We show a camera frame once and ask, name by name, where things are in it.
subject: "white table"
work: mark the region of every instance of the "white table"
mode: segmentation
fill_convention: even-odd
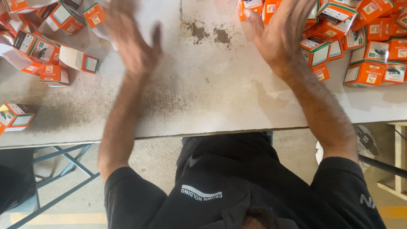
[[[207,37],[180,36],[180,18],[204,28]],[[138,21],[148,41],[156,20],[163,23],[165,54],[145,92],[137,138],[307,126],[290,88],[246,39],[236,0],[184,1],[182,10],[180,0],[143,0]],[[215,28],[224,30],[230,43],[217,42]],[[50,88],[0,60],[0,103],[27,104],[37,112],[24,131],[0,136],[0,148],[100,141],[124,66],[110,43],[89,27],[60,41],[100,58],[97,73],[70,69],[70,88]],[[349,53],[328,63],[331,79],[323,83],[351,121],[406,120],[407,86],[345,87],[348,60]]]

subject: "hairy arm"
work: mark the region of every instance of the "hairy arm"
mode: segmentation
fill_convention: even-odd
[[[273,72],[297,97],[310,130],[324,148],[324,158],[357,158],[357,137],[348,117],[326,86],[311,72],[298,45],[315,0],[285,0],[267,28],[252,10],[245,14],[253,28],[253,42]]]
[[[103,182],[116,169],[129,166],[142,90],[161,54],[160,24],[155,27],[150,47],[143,40],[133,18],[133,4],[132,0],[114,0],[107,11],[107,24],[126,66],[126,75],[99,148],[98,169]]]

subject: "t-shirt sleeve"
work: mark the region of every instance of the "t-shirt sleeve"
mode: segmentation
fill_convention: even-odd
[[[105,184],[109,229],[148,228],[166,198],[164,191],[131,168],[117,169]]]
[[[341,157],[323,159],[311,187],[352,228],[386,228],[368,192],[362,169],[354,161]]]

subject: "hand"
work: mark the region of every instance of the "hand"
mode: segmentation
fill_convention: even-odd
[[[260,15],[251,9],[244,10],[252,25],[253,43],[273,72],[283,79],[292,68],[299,64],[304,66],[304,58],[298,45],[315,2],[316,0],[282,1],[266,28]]]
[[[153,72],[161,55],[161,25],[153,33],[153,46],[142,38],[133,18],[134,1],[112,0],[107,9],[107,25],[129,76],[145,76]]]

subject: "person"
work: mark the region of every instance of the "person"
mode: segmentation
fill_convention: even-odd
[[[142,90],[162,51],[160,24],[149,46],[132,6],[116,2],[107,21],[127,70],[98,155],[109,228],[385,228],[358,164],[353,126],[298,49],[315,0],[282,1],[267,28],[244,10],[253,43],[291,87],[324,148],[312,184],[280,164],[263,133],[190,137],[182,141],[168,196],[128,164]]]

